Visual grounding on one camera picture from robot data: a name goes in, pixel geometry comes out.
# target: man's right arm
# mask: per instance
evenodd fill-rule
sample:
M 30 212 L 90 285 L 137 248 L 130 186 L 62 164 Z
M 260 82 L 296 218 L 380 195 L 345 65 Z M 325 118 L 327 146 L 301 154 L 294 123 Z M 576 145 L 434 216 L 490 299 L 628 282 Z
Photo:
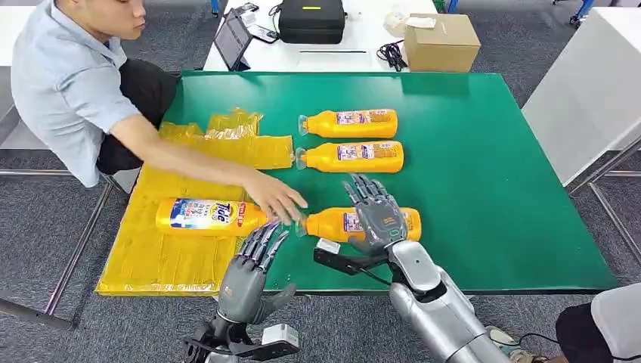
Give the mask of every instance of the man's right arm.
M 269 216 L 274 212 L 286 224 L 302 215 L 296 204 L 307 203 L 301 195 L 278 179 L 254 168 L 228 160 L 208 157 L 195 150 L 164 141 L 158 131 L 141 114 L 115 123 L 110 133 L 145 163 L 158 169 L 177 172 L 190 178 L 245 188 L 252 199 Z
M 119 87 L 118 70 L 105 66 L 67 77 L 58 89 L 76 114 L 112 134 L 151 166 L 208 182 L 241 186 L 268 217 L 278 215 L 286 224 L 290 223 L 290 216 L 295 220 L 302 217 L 296 204 L 307 208 L 307 203 L 280 180 L 162 140 Z

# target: cardboard box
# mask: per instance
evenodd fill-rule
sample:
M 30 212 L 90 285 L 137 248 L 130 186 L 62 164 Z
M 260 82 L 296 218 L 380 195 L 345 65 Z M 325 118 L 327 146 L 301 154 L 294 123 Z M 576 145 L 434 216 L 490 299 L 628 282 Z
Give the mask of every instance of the cardboard box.
M 434 28 L 408 26 L 405 53 L 412 71 L 469 72 L 481 47 L 467 15 L 411 14 L 436 20 Z

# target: gray carpet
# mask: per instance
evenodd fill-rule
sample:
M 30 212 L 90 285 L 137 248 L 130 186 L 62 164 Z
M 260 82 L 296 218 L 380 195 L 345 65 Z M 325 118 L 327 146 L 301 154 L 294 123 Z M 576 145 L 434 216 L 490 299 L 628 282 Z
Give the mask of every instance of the gray carpet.
M 470 16 L 483 44 L 474 71 L 502 73 L 523 104 L 571 37 L 573 30 L 565 22 L 578 5 L 578 0 L 557 6 L 547 0 L 461 0 L 458 12 Z M 144 36 L 125 43 L 130 56 L 167 70 L 204 64 L 215 29 L 207 2 L 148 1 L 147 14 Z M 641 155 L 629 164 L 641 170 Z M 61 169 L 62 165 L 47 151 L 0 150 L 0 168 Z M 609 178 L 599 184 L 625 216 L 630 232 L 641 240 L 641 181 Z M 44 307 L 100 190 L 100 186 L 84 189 L 71 178 L 40 182 L 0 178 L 0 295 Z M 574 202 L 619 282 L 641 281 L 641 268 L 591 192 L 584 190 Z M 79 327 L 63 332 L 0 315 L 0 362 L 180 361 L 179 339 L 212 315 L 212 299 L 102 297 L 92 292 L 125 205 L 125 196 L 113 192 L 61 300 L 58 314 L 79 318 Z M 545 261 L 532 261 L 523 268 L 545 268 Z M 590 297 L 477 296 L 472 302 L 485 324 L 517 336 L 535 331 L 553 337 L 556 315 Z M 297 296 L 267 324 L 276 322 L 286 322 L 302 335 L 302 351 L 282 362 L 433 361 L 384 296 Z M 543 340 L 525 345 L 544 355 L 559 352 Z

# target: white table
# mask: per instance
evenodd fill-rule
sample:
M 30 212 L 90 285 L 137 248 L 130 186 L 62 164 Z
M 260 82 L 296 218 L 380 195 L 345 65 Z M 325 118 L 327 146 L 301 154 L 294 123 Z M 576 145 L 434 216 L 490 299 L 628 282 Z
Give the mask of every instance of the white table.
M 229 0 L 225 13 L 244 4 L 246 0 Z M 256 24 L 273 29 L 269 10 L 280 0 L 252 0 L 260 9 L 255 13 Z M 431 0 L 343 0 L 348 17 L 342 41 L 336 45 L 287 44 L 277 41 L 267 44 L 253 39 L 245 51 L 245 59 L 251 70 L 273 72 L 383 72 L 394 71 L 376 56 L 381 45 L 396 42 L 394 37 L 383 28 L 385 15 L 393 8 L 404 13 L 436 14 Z M 358 50 L 362 53 L 322 54 L 300 53 L 304 50 Z M 204 70 L 228 70 L 218 49 L 212 44 Z
M 0 148 L 46 148 L 20 122 L 10 88 L 14 43 L 35 8 L 35 6 L 0 6 Z
M 14 43 L 35 6 L 0 6 L 0 67 L 10 66 Z
M 641 9 L 592 8 L 522 109 L 559 180 L 641 135 Z

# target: gray robotic finger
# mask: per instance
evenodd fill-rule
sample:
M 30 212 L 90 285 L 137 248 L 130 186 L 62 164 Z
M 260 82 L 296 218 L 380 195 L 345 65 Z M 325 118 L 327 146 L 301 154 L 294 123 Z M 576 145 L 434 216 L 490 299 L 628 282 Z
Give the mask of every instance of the gray robotic finger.
M 351 179 L 354 181 L 354 186 L 356 187 L 356 190 L 358 193 L 361 195 L 361 198 L 365 203 L 369 202 L 372 200 L 372 194 L 367 190 L 367 187 L 365 186 L 365 182 L 359 174 L 350 174 Z
M 367 193 L 370 194 L 370 196 L 374 199 L 376 199 L 379 196 L 379 190 L 376 187 L 376 185 L 371 181 L 368 177 L 365 176 L 365 174 L 360 174 L 361 180 L 365 184 L 365 188 L 367 189 Z
M 247 237 L 245 237 L 245 240 L 243 241 L 243 246 L 240 247 L 240 250 L 238 251 L 238 254 L 236 255 L 236 257 L 242 256 L 242 255 L 245 254 L 245 252 L 247 251 L 247 247 L 249 246 L 250 241 L 254 238 L 254 236 L 255 236 L 255 234 L 256 234 L 256 232 L 258 230 L 260 230 L 260 227 L 254 229 L 253 231 L 251 231 L 247 235 Z
M 276 231 L 276 228 L 280 226 L 280 221 L 272 222 L 269 224 L 267 229 L 265 230 L 265 233 L 262 235 L 260 242 L 258 246 L 256 247 L 256 250 L 252 254 L 252 260 L 258 265 L 265 254 L 265 250 L 267 249 L 267 244 L 269 243 L 269 240 L 271 238 L 271 235 L 274 234 L 274 231 Z
M 267 254 L 265 254 L 264 259 L 262 260 L 262 262 L 260 262 L 259 268 L 261 268 L 262 271 L 266 273 L 267 270 L 271 267 L 271 263 L 272 261 L 274 261 L 274 257 L 276 256 L 276 252 L 278 252 L 278 248 L 283 243 L 285 238 L 287 238 L 287 236 L 289 235 L 289 231 L 284 231 L 283 233 L 279 234 L 278 237 L 276 237 L 276 240 L 271 245 L 271 248 L 269 249 Z
M 363 200 L 361 197 L 354 192 L 354 189 L 351 188 L 348 182 L 344 181 L 342 183 L 342 186 L 345 188 L 345 191 L 347 192 L 347 196 L 349 197 L 349 200 L 351 201 L 351 204 L 357 205 L 359 203 L 363 203 Z
M 374 194 L 379 197 L 379 198 L 388 198 L 389 194 L 387 193 L 387 189 L 382 186 L 380 181 L 374 179 L 372 180 L 372 184 L 374 184 Z
M 252 239 L 247 243 L 247 249 L 243 253 L 244 257 L 251 257 L 252 254 L 254 253 L 254 250 L 256 249 L 256 245 L 260 242 L 262 236 L 265 234 L 265 231 L 267 231 L 267 228 L 272 224 L 273 222 L 269 222 L 265 225 L 263 225 L 261 228 L 255 230 L 255 234 L 252 236 Z

